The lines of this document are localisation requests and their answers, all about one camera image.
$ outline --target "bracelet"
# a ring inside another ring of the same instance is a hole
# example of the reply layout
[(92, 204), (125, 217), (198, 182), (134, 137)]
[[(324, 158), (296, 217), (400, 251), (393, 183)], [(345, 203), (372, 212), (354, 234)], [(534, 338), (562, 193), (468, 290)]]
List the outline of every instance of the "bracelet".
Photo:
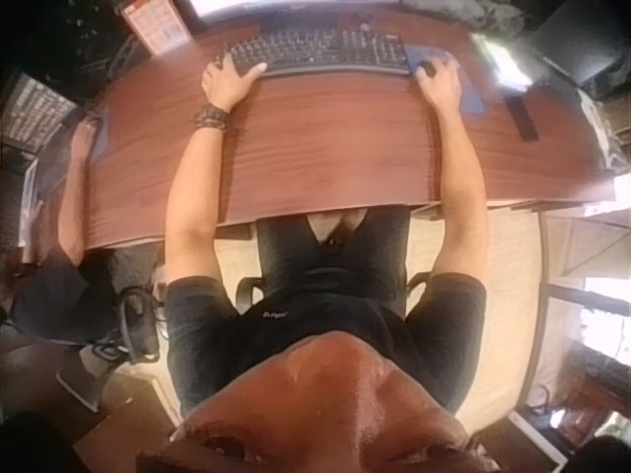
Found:
[(221, 131), (226, 131), (228, 116), (228, 113), (218, 106), (208, 103), (204, 105), (195, 116), (195, 129), (216, 128)]

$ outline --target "nose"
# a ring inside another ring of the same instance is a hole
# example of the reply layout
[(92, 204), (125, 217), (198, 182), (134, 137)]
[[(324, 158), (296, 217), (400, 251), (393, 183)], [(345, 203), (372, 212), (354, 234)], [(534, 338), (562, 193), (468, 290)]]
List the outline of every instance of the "nose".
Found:
[(384, 415), (377, 394), (390, 368), (369, 345), (330, 332), (297, 348), (287, 366), (301, 415), (323, 433), (322, 441), (353, 449), (379, 430)]
[(331, 387), (371, 388), (387, 372), (387, 362), (368, 344), (343, 332), (320, 335), (294, 350), (287, 363), (297, 385), (316, 380)]

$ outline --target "hand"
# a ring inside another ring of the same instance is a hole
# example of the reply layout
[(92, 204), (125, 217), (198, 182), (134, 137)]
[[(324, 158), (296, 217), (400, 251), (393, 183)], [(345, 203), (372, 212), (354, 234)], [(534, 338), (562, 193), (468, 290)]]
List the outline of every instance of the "hand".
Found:
[(210, 103), (229, 113), (245, 98), (254, 81), (262, 76), (266, 69), (267, 64), (263, 62), (252, 67), (241, 77), (235, 68), (233, 56), (226, 54), (221, 69), (212, 62), (206, 66), (201, 87)]
[(86, 117), (75, 130), (70, 143), (70, 158), (74, 160), (86, 160), (90, 156), (92, 145), (97, 131), (97, 124), (92, 117)]
[(431, 59), (431, 63), (436, 70), (434, 77), (429, 77), (421, 66), (415, 73), (425, 99), (436, 112), (458, 113), (462, 96), (462, 85), (458, 76), (459, 64), (452, 57), (447, 60), (435, 57)]

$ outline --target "black keyboard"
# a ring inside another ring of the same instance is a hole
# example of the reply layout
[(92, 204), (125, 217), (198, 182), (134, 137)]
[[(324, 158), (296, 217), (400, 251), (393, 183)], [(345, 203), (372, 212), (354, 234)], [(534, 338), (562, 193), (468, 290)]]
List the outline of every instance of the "black keyboard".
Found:
[(241, 74), (258, 63), (265, 76), (360, 71), (409, 75), (398, 36), (361, 31), (284, 31), (227, 46)]

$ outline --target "logo on shirt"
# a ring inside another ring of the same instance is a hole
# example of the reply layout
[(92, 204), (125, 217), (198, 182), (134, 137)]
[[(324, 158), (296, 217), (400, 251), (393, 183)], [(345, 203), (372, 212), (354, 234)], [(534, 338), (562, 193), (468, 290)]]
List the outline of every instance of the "logo on shirt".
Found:
[(263, 318), (285, 318), (289, 312), (268, 312), (263, 313)]

